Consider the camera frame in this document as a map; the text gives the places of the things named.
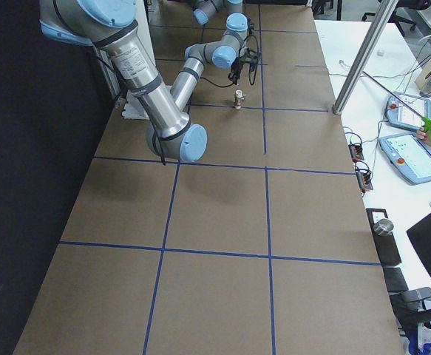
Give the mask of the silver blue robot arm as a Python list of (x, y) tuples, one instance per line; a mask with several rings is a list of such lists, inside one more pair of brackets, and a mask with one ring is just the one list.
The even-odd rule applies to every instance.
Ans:
[(223, 9), (227, 9), (229, 15), (244, 13), (242, 0), (195, 0), (189, 4), (197, 23), (202, 26)]
[(229, 70), (237, 83), (239, 68), (248, 61), (251, 23), (241, 1), (198, 1), (194, 17), (206, 24), (227, 9), (226, 30), (219, 41), (186, 48), (185, 64), (173, 85), (162, 76), (138, 37), (135, 1), (40, 1), (42, 33), (68, 44), (104, 51), (120, 73), (132, 96), (149, 116), (146, 141), (161, 160), (195, 162), (207, 146), (207, 132), (184, 112), (208, 64)]

